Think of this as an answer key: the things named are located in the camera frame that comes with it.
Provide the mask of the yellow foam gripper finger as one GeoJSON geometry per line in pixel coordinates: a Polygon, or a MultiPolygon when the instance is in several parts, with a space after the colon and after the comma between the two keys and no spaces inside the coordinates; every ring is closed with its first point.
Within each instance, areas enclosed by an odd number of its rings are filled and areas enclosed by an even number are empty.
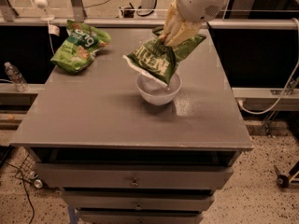
{"type": "Polygon", "coordinates": [[[178,12],[177,1],[174,0],[170,5],[164,28],[159,39],[164,43],[181,43],[183,32],[183,20],[178,12]]]}
{"type": "Polygon", "coordinates": [[[165,44],[175,47],[194,37],[202,26],[201,22],[174,21],[165,28],[165,44]]]}

